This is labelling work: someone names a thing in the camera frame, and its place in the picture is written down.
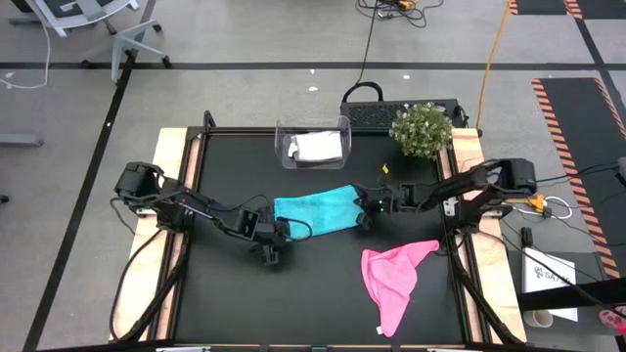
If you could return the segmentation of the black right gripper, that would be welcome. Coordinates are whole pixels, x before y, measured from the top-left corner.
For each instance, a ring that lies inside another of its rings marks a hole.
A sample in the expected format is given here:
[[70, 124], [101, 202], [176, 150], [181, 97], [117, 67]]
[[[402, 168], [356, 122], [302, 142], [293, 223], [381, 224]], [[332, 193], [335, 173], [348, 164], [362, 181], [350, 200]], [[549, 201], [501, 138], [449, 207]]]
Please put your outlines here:
[[369, 197], [380, 193], [378, 201], [357, 198], [355, 204], [363, 209], [365, 213], [377, 213], [378, 204], [380, 211], [385, 213], [395, 212], [416, 212], [419, 210], [419, 202], [417, 201], [418, 185], [403, 183], [396, 186], [385, 186], [381, 191], [378, 188], [362, 187], [353, 184], [359, 197]]

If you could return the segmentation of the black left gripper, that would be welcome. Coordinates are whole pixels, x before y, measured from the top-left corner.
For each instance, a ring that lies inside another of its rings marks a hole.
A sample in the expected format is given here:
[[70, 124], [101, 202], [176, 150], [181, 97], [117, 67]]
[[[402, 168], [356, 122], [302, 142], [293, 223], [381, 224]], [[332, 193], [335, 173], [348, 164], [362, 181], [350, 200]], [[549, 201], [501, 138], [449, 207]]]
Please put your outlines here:
[[253, 240], [263, 244], [273, 244], [277, 248], [284, 247], [291, 238], [291, 228], [287, 221], [275, 220], [275, 211], [271, 205], [264, 207], [264, 220], [269, 223], [258, 223], [255, 227]]

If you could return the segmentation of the teal microfiber towel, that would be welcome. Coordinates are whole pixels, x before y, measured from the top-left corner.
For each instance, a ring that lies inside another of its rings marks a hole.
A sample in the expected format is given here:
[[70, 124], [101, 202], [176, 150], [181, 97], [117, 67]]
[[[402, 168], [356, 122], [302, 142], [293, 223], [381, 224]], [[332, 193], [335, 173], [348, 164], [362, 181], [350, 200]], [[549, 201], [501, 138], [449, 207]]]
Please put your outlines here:
[[359, 196], [351, 185], [296, 198], [275, 198], [275, 218], [286, 219], [293, 241], [353, 228], [364, 210], [355, 203]]

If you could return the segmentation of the grey waffle towel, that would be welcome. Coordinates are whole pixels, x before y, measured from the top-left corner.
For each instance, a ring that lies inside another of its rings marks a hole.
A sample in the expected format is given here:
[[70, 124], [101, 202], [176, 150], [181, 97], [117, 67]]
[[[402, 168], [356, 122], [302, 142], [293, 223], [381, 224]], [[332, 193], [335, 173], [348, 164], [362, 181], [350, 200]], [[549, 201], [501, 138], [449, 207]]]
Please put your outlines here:
[[288, 156], [298, 161], [326, 161], [343, 157], [341, 134], [323, 131], [290, 137]]

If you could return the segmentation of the clear plastic bin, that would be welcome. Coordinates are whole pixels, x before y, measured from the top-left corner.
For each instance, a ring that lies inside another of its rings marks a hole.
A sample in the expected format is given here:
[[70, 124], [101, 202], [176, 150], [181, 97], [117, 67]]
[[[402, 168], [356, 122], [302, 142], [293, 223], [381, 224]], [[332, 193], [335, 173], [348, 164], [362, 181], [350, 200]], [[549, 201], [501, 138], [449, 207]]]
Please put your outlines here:
[[[338, 131], [341, 134], [343, 157], [326, 161], [298, 161], [288, 156], [290, 137], [323, 131]], [[341, 169], [351, 153], [351, 124], [346, 116], [318, 122], [303, 119], [280, 119], [275, 128], [275, 154], [286, 169]]]

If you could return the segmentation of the pink microfiber towel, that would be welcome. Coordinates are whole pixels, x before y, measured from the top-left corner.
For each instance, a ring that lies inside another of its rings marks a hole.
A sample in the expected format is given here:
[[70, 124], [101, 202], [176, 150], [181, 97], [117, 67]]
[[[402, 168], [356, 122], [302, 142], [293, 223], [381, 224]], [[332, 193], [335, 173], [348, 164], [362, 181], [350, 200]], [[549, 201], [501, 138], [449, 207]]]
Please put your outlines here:
[[385, 337], [395, 335], [418, 282], [416, 268], [438, 249], [438, 241], [422, 241], [384, 252], [362, 251], [360, 266], [363, 282], [380, 313], [378, 334]]

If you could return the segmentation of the black perforated metal box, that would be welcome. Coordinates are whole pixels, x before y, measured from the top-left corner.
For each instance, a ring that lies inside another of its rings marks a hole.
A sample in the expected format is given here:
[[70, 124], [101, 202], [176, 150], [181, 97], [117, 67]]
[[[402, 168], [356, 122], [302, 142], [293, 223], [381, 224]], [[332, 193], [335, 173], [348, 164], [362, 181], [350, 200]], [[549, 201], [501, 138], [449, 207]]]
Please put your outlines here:
[[[351, 125], [359, 128], [390, 128], [398, 111], [404, 111], [405, 105], [425, 105], [427, 100], [388, 101], [388, 102], [353, 102], [342, 103], [340, 113], [346, 116]], [[448, 116], [455, 128], [468, 128], [469, 117], [456, 99], [434, 100], [432, 103]]]

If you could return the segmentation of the small potted artificial plant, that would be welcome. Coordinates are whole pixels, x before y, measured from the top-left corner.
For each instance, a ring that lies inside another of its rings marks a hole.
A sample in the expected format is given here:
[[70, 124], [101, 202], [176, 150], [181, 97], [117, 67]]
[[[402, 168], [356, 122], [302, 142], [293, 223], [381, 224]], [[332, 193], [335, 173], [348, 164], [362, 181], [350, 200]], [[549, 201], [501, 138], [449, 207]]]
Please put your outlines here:
[[452, 120], [432, 102], [405, 104], [391, 122], [389, 136], [405, 156], [436, 158], [452, 142]]

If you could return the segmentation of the wooden side board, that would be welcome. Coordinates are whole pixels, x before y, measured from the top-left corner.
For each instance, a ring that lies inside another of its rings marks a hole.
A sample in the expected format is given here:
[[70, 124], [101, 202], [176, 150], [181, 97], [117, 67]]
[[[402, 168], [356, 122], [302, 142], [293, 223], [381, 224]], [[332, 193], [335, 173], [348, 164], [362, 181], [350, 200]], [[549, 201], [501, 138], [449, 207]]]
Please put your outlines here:
[[[440, 152], [443, 176], [466, 171], [484, 160], [478, 133], [473, 128], [452, 130], [452, 148]], [[497, 219], [486, 217], [479, 223], [479, 232], [471, 237], [457, 238], [460, 261], [471, 276], [479, 281], [484, 298], [511, 333], [525, 342], [525, 329], [514, 289], [514, 280], [507, 247]]]
[[[152, 163], [167, 177], [194, 185], [201, 140], [190, 137], [186, 128], [160, 130]], [[147, 211], [137, 217], [129, 265], [123, 271], [121, 289], [112, 310], [110, 327], [118, 338], [129, 333], [164, 287], [181, 255], [185, 235], [168, 233], [157, 227], [157, 217]]]

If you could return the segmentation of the white printed cardboard box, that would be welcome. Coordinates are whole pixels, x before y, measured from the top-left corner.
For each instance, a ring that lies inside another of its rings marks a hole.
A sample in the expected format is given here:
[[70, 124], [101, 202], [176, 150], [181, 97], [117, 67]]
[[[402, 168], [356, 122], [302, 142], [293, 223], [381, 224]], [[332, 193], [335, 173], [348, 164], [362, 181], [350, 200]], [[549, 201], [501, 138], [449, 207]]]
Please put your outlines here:
[[[534, 292], [576, 283], [575, 264], [531, 247], [522, 250], [522, 292]], [[553, 317], [578, 321], [576, 308], [549, 309]]]

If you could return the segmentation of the beige tape roll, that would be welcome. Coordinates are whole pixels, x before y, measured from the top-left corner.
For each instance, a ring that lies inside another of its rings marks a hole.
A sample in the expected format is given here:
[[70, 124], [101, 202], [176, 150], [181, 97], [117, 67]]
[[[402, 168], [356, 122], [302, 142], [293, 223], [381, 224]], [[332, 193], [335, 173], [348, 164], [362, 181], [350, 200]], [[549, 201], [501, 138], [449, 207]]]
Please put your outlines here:
[[554, 323], [554, 317], [548, 310], [532, 310], [523, 313], [523, 320], [532, 328], [546, 329]]

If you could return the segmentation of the black flat beam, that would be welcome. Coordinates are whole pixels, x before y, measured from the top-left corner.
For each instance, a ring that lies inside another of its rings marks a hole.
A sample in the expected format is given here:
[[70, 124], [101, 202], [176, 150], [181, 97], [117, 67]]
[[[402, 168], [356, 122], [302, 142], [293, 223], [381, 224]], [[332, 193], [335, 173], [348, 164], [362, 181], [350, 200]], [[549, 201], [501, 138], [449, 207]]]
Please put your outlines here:
[[626, 304], [626, 278], [520, 293], [517, 302], [521, 311], [589, 306], [609, 309]]

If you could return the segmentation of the black hazard-striped floor mat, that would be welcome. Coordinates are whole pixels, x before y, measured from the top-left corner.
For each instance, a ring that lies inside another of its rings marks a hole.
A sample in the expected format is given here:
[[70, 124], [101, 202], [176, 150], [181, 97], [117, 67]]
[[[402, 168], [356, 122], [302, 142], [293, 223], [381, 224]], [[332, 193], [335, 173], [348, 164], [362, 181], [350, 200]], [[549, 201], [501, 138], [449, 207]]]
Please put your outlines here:
[[544, 184], [570, 186], [605, 275], [626, 277], [626, 124], [597, 78], [531, 84], [564, 172]]
[[513, 15], [569, 15], [582, 20], [626, 20], [626, 0], [510, 0]]

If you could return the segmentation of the white office chair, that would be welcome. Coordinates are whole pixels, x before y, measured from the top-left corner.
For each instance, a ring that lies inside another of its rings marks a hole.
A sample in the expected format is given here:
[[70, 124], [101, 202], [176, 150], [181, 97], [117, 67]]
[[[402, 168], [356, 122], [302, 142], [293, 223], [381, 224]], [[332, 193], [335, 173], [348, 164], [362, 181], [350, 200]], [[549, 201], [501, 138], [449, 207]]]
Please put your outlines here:
[[141, 6], [138, 0], [23, 0], [28, 8], [29, 13], [25, 13], [21, 17], [7, 18], [10, 25], [17, 26], [20, 24], [40, 24], [46, 38], [46, 58], [45, 58], [45, 78], [42, 84], [37, 88], [43, 87], [48, 82], [48, 69], [51, 59], [51, 41], [49, 29], [55, 31], [60, 37], [67, 37], [67, 34], [79, 27], [95, 25], [102, 22], [111, 40], [104, 45], [93, 47], [90, 52], [85, 54], [84, 60], [81, 62], [83, 67], [90, 67], [92, 63], [89, 61], [95, 55], [101, 52], [112, 53], [111, 73], [112, 81], [117, 82], [118, 72], [122, 62], [122, 56], [131, 57], [134, 51], [147, 51], [158, 55], [165, 68], [172, 68], [169, 57], [162, 51], [149, 45], [141, 43], [137, 36], [145, 33], [149, 28], [155, 32], [162, 32], [162, 27], [157, 20], [148, 20], [137, 25], [128, 27], [123, 30], [117, 30], [111, 23], [110, 18], [124, 9], [138, 12]]

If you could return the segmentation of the grey metal bar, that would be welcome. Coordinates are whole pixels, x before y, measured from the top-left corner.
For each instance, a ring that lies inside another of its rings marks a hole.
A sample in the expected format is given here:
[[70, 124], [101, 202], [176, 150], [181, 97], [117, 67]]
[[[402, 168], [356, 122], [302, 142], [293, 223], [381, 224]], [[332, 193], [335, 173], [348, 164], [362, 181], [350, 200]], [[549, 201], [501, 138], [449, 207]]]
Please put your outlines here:
[[44, 144], [32, 134], [0, 134], [0, 147], [33, 147], [39, 148]]

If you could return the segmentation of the pink spotted object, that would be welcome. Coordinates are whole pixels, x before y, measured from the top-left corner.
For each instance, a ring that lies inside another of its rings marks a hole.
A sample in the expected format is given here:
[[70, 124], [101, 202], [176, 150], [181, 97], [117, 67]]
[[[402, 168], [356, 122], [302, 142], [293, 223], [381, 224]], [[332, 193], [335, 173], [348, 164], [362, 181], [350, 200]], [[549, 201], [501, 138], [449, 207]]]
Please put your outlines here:
[[619, 334], [626, 334], [626, 305], [602, 310], [599, 318], [606, 327], [616, 329]]

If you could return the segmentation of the black aluminium table frame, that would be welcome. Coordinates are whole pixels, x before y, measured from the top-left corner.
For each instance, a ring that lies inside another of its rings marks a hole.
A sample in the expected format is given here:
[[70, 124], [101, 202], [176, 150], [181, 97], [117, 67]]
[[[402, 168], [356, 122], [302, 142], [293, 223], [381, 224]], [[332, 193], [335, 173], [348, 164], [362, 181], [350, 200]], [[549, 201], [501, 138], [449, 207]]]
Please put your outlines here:
[[[296, 198], [353, 184], [378, 188], [443, 181], [436, 158], [403, 155], [383, 129], [351, 132], [351, 153], [341, 169], [286, 169], [275, 154], [275, 128], [227, 128], [208, 122], [201, 140], [194, 185], [188, 187], [225, 205], [251, 208], [275, 198]], [[386, 164], [389, 173], [382, 172]], [[175, 344], [311, 347], [350, 345], [357, 350], [384, 345], [469, 344], [468, 306], [474, 303], [484, 332], [503, 343], [518, 339], [499, 319], [463, 267], [452, 228], [450, 199], [426, 212], [376, 213], [369, 231], [358, 227], [310, 238], [289, 239], [280, 263], [264, 266], [261, 244], [224, 234], [193, 215], [181, 255], [126, 341], [141, 337], [166, 298], [173, 321], [166, 328]], [[393, 337], [378, 334], [379, 308], [361, 274], [364, 249], [384, 252], [411, 242], [438, 241], [416, 268], [418, 282]]]

